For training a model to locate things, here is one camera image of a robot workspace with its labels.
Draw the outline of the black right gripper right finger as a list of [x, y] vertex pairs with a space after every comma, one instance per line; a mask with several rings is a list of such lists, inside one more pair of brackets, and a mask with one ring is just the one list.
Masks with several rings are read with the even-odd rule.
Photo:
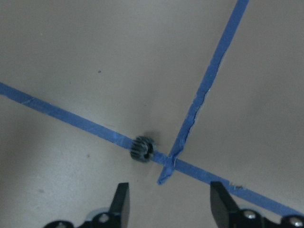
[[222, 182], [210, 183], [210, 207], [218, 228], [233, 228], [240, 208]]

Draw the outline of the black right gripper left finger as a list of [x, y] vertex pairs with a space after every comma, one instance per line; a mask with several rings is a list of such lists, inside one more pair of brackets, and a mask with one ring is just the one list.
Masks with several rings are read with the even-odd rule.
[[118, 184], [109, 214], [112, 228], [128, 227], [130, 216], [130, 189], [128, 182]]

